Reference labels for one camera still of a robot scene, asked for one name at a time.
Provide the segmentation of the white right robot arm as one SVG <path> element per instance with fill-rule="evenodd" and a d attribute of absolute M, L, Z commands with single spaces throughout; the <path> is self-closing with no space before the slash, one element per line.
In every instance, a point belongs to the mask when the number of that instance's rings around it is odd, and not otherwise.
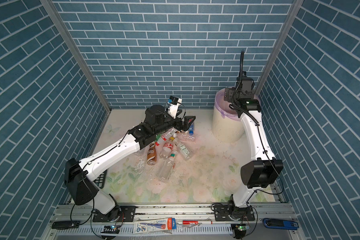
<path fill-rule="evenodd" d="M 243 184 L 231 195 L 228 206 L 231 212 L 239 212 L 250 206 L 250 201 L 259 192 L 272 195 L 265 189 L 273 184 L 283 170 L 282 160 L 278 160 L 268 143 L 262 121 L 260 102 L 253 93 L 254 81 L 249 77 L 237 77 L 233 88 L 226 88 L 224 101 L 238 114 L 244 125 L 250 145 L 251 159 L 241 167 Z"/>

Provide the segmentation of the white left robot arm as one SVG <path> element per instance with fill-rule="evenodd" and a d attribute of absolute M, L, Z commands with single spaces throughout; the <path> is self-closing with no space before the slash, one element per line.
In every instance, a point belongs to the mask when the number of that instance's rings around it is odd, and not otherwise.
<path fill-rule="evenodd" d="M 64 183 L 77 206 L 91 205 L 113 221 L 121 215 L 121 207 L 110 195 L 105 194 L 94 180 L 123 158 L 138 152 L 153 143 L 158 134 L 172 128 L 187 131 L 195 121 L 195 116 L 172 118 L 166 115 L 164 120 L 157 120 L 156 114 L 146 117 L 145 121 L 128 130 L 114 144 L 77 161 L 72 158 L 66 162 Z"/>

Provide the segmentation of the red label cola bottle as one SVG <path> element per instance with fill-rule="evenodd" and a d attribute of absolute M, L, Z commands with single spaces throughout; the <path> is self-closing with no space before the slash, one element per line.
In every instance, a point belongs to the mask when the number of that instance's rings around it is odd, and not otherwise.
<path fill-rule="evenodd" d="M 160 152 L 161 158 L 168 158 L 173 150 L 174 144 L 172 138 L 170 138 L 163 146 Z"/>

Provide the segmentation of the brown coffee drink bottle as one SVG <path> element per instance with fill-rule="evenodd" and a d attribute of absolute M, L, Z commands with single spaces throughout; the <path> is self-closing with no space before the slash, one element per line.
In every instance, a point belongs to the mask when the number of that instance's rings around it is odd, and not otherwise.
<path fill-rule="evenodd" d="M 153 166 L 157 163 L 156 144 L 151 143 L 147 152 L 147 164 Z"/>

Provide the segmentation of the clear bottle green cap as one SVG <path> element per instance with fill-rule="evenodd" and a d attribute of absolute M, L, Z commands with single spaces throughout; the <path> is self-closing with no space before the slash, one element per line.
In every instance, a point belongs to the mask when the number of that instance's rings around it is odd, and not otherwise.
<path fill-rule="evenodd" d="M 178 151 L 174 150 L 170 153 L 169 157 L 164 160 L 162 167 L 158 173 L 158 179 L 162 182 L 166 182 L 175 167 L 175 158 L 178 155 Z"/>

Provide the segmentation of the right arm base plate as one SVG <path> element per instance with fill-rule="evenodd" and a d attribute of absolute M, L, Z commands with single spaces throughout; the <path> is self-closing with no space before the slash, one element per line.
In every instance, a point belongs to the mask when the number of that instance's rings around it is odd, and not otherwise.
<path fill-rule="evenodd" d="M 230 209 L 226 205 L 222 204 L 212 204 L 211 210 L 214 213 L 215 221 L 217 222 L 228 222 L 228 221 L 255 221 L 256 214 L 254 213 L 253 208 L 237 208 L 233 207 Z"/>

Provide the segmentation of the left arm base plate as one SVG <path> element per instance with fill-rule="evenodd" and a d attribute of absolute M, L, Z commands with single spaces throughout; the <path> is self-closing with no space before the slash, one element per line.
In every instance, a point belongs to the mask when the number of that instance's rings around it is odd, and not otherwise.
<path fill-rule="evenodd" d="M 136 206 L 120 206 L 112 209 L 108 214 L 102 214 L 98 210 L 94 210 L 93 222 L 133 222 Z"/>

